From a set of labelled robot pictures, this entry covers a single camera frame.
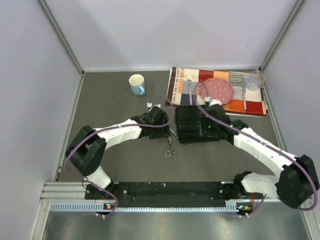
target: checkered placemat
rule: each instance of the checkered placemat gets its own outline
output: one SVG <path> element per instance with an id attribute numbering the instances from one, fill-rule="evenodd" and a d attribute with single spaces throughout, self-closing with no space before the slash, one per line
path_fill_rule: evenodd
<path id="1" fill-rule="evenodd" d="M 234 90 L 233 99 L 229 103 L 223 105 L 223 109 L 226 112 L 258 116 L 264 116 L 268 114 L 268 107 L 265 101 L 265 91 L 263 86 L 255 91 L 246 89 L 246 109 L 244 108 L 243 79 L 245 74 L 249 73 L 172 67 L 166 96 L 169 100 L 171 100 L 175 107 L 190 106 L 187 75 L 191 75 L 192 105 L 196 105 L 197 103 L 204 104 L 205 102 L 200 91 L 201 84 L 198 85 L 195 93 L 196 84 L 198 82 L 203 83 L 210 78 L 218 78 L 228 81 Z"/>

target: red stripe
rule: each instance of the red stripe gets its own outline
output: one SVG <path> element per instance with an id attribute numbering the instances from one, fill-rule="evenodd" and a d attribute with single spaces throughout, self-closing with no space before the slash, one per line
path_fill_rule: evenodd
<path id="1" fill-rule="evenodd" d="M 203 83 L 207 79 L 212 79 L 214 72 L 213 70 L 199 70 L 199 83 Z"/>

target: table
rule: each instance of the table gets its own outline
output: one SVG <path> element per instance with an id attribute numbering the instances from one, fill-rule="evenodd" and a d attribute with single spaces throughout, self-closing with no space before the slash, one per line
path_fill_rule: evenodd
<path id="1" fill-rule="evenodd" d="M 144 96 L 135 96 L 128 79 L 133 74 L 145 78 Z M 148 111 L 147 102 L 154 95 L 166 95 L 169 71 L 95 72 L 86 73 L 71 127 L 69 142 L 85 125 L 92 128 L 108 127 L 124 122 Z M 164 106 L 164 99 L 152 101 Z M 171 116 L 171 108 L 164 108 Z M 277 144 L 269 116 L 230 116 L 247 123 L 257 134 Z M 188 182 L 231 181 L 236 174 L 252 171 L 272 174 L 261 162 L 226 141 L 187 144 L 180 147 L 173 137 L 177 161 L 165 157 L 166 138 L 129 140 L 108 149 L 101 166 L 115 182 Z M 59 182 L 80 182 L 82 178 L 61 170 Z"/>

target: mug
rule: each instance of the mug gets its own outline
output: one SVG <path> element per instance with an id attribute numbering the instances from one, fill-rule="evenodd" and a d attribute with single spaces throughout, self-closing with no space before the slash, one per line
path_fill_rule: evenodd
<path id="1" fill-rule="evenodd" d="M 140 74 L 134 74 L 129 78 L 129 83 L 132 92 L 137 95 L 141 96 L 146 93 L 145 91 L 145 78 Z"/>

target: white panel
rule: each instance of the white panel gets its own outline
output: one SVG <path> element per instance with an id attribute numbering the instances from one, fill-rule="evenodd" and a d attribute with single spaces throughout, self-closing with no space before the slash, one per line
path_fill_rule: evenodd
<path id="1" fill-rule="evenodd" d="M 79 75 L 35 0 L 0 3 L 0 239 L 30 233 Z"/>
<path id="2" fill-rule="evenodd" d="M 87 70 L 260 66 L 293 0 L 47 0 Z"/>
<path id="3" fill-rule="evenodd" d="M 308 0 L 266 69 L 288 150 L 314 161 L 320 177 L 320 1 Z"/>

